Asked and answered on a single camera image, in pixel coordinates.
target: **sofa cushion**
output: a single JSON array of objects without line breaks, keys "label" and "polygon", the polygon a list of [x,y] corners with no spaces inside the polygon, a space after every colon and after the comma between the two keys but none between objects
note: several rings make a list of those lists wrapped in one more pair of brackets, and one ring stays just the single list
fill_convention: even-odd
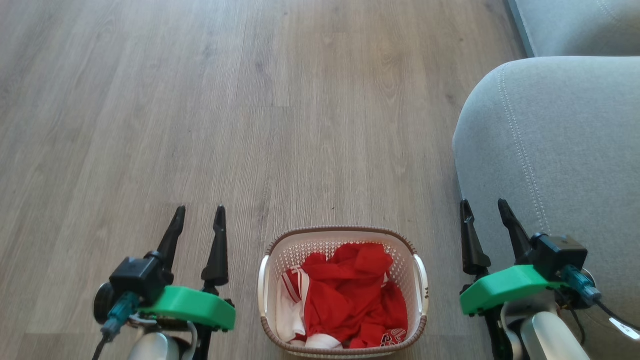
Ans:
[{"label": "sofa cushion", "polygon": [[[453,148],[462,196],[492,272],[515,259],[498,212],[529,235],[569,234],[603,302],[640,323],[640,58],[533,58],[488,74],[469,96]],[[637,359],[597,308],[580,311],[593,359]],[[565,318],[572,324],[571,316]]]},{"label": "sofa cushion", "polygon": [[509,0],[528,55],[639,56],[638,0]]}]

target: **laundry basket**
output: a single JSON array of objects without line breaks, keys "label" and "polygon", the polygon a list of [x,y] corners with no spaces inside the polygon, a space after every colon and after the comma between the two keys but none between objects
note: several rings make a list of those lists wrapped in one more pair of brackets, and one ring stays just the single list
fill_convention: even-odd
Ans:
[{"label": "laundry basket", "polygon": [[[400,287],[409,316],[405,341],[362,349],[303,348],[285,343],[275,330],[278,278],[292,266],[304,263],[311,253],[321,252],[330,257],[346,243],[380,243],[394,259],[390,279]],[[408,348],[420,338],[427,324],[429,284],[424,264],[413,245],[393,231],[372,227],[313,227],[289,231],[269,246],[260,265],[258,305],[262,327],[269,339],[291,354],[323,359],[378,357]]]}]

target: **basket handle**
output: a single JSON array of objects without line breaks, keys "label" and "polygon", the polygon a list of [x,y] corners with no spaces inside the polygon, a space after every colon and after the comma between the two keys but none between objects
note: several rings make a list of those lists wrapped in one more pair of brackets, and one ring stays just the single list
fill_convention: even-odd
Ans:
[{"label": "basket handle", "polygon": [[413,255],[413,263],[415,264],[413,267],[413,275],[418,280],[420,286],[417,293],[422,295],[422,315],[426,316],[427,310],[429,309],[429,281],[427,280],[427,270],[424,268],[424,263],[420,256]]},{"label": "basket handle", "polygon": [[267,316],[266,298],[269,290],[269,256],[265,256],[260,264],[260,272],[258,274],[258,308],[260,316]]}]

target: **fabric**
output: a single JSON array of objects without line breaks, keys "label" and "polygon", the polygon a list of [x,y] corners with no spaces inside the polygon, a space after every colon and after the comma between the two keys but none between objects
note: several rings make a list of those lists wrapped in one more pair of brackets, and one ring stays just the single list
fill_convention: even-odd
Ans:
[{"label": "fabric", "polygon": [[331,259],[309,255],[279,280],[279,337],[307,348],[367,348],[404,341],[408,314],[402,291],[388,279],[392,264],[380,244],[346,244]]},{"label": "fabric", "polygon": [[[508,63],[476,86],[453,138],[462,197],[490,271],[515,261],[497,207],[504,198],[529,235],[569,234],[585,246],[603,302],[632,323],[640,323],[638,84],[640,58]],[[579,315],[592,359],[637,358],[637,343],[601,310]]]},{"label": "fabric", "polygon": [[529,56],[640,55],[638,0],[509,0],[509,4]]},{"label": "fabric", "polygon": [[289,269],[278,280],[276,331],[282,341],[306,341],[304,322],[309,276],[299,267]]},{"label": "fabric", "polygon": [[[399,292],[391,283],[383,288],[385,274],[392,264],[393,259],[380,244],[346,244],[329,260],[324,254],[311,254],[302,265],[311,279],[305,304],[307,334],[330,335],[342,343],[358,335],[361,325],[377,325],[381,331],[375,345],[356,343],[361,347],[379,346],[387,330],[382,303],[397,300]],[[396,307],[404,307],[406,329],[406,304],[401,292],[399,299],[401,304]]]}]

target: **green bracket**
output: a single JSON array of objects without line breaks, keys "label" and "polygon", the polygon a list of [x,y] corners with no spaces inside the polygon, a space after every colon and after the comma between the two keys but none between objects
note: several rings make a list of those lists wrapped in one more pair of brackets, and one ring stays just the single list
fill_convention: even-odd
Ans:
[{"label": "green bracket", "polygon": [[474,315],[545,289],[568,286],[565,282],[549,282],[533,265],[512,266],[476,281],[460,295],[464,315]]},{"label": "green bracket", "polygon": [[153,306],[139,309],[140,313],[152,313],[178,320],[233,330],[236,309],[223,299],[202,291],[182,286],[167,286]]}]

